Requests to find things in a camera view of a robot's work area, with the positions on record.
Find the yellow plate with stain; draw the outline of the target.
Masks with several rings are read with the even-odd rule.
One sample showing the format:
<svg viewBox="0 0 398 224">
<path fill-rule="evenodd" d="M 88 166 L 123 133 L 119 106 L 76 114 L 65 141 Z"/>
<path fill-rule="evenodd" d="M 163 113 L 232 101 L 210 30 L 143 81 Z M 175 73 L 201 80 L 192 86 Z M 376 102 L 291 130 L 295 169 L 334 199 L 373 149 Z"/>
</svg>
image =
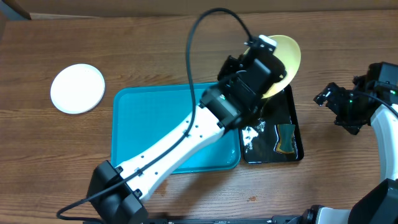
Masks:
<svg viewBox="0 0 398 224">
<path fill-rule="evenodd" d="M 262 99 L 271 98 L 281 92 L 296 76 L 300 62 L 301 50 L 298 43 L 291 37 L 286 35 L 259 35 L 254 40 L 260 40 L 271 49 L 267 51 L 279 59 L 285 67 L 285 75 L 281 81 L 274 83 L 266 93 L 263 94 Z"/>
</svg>

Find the green yellow sponge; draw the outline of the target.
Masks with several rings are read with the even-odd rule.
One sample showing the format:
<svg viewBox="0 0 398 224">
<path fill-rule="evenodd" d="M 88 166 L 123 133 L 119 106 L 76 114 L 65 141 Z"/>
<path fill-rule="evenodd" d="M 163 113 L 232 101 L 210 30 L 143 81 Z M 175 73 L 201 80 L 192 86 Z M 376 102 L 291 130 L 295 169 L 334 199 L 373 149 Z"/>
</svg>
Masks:
<svg viewBox="0 0 398 224">
<path fill-rule="evenodd" d="M 295 125 L 294 124 L 278 124 L 276 126 L 277 131 L 277 144 L 275 152 L 281 154 L 293 154 L 293 138 Z"/>
</svg>

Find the white plate with dark stain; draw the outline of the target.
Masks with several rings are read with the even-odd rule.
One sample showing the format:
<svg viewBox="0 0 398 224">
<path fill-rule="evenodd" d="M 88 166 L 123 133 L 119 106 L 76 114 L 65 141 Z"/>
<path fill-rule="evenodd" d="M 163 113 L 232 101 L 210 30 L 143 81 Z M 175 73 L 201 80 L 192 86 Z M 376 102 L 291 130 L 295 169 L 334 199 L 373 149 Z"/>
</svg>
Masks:
<svg viewBox="0 0 398 224">
<path fill-rule="evenodd" d="M 50 99 L 63 113 L 81 114 L 97 106 L 105 89 L 102 73 L 92 65 L 79 63 L 64 68 L 54 78 Z"/>
</svg>

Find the white plate with red stain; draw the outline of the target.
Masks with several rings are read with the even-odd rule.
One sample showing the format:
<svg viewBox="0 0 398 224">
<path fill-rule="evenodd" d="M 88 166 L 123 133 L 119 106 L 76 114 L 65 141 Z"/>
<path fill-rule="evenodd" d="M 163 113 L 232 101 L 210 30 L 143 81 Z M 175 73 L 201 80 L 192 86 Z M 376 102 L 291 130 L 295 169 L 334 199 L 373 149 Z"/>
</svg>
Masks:
<svg viewBox="0 0 398 224">
<path fill-rule="evenodd" d="M 82 114 L 95 108 L 103 99 L 104 88 L 54 88 L 51 101 L 66 114 Z"/>
</svg>

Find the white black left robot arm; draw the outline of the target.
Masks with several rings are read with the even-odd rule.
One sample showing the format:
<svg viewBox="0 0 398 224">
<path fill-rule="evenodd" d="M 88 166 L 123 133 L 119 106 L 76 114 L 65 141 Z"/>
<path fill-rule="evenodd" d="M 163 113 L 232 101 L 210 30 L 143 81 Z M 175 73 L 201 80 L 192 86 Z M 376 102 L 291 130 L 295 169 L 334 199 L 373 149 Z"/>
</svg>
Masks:
<svg viewBox="0 0 398 224">
<path fill-rule="evenodd" d="M 98 165 L 87 192 L 98 222 L 144 222 L 148 212 L 143 203 L 176 168 L 253 119 L 263 95 L 287 74 L 276 48 L 277 41 L 266 35 L 255 38 L 245 54 L 225 63 L 226 75 L 203 92 L 176 128 L 117 167 L 109 161 Z"/>
</svg>

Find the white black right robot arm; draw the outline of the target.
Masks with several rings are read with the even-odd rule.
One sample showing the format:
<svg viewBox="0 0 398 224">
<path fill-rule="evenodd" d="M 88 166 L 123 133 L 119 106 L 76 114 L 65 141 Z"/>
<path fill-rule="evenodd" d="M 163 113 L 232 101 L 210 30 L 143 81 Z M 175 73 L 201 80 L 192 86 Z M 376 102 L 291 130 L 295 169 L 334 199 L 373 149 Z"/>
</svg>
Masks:
<svg viewBox="0 0 398 224">
<path fill-rule="evenodd" d="M 347 90 L 329 83 L 314 101 L 336 114 L 335 124 L 356 135 L 365 124 L 376 135 L 381 180 L 351 209 L 314 205 L 291 223 L 397 224 L 397 65 L 372 63 Z"/>
</svg>

